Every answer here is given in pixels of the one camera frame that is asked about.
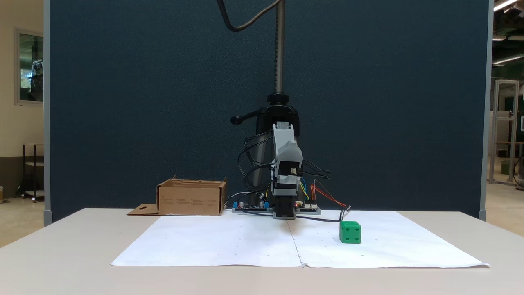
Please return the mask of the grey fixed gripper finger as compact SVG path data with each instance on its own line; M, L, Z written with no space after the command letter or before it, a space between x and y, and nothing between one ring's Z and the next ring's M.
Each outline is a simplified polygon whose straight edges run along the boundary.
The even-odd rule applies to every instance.
M277 162L303 162L303 153L297 141L288 141L277 150Z

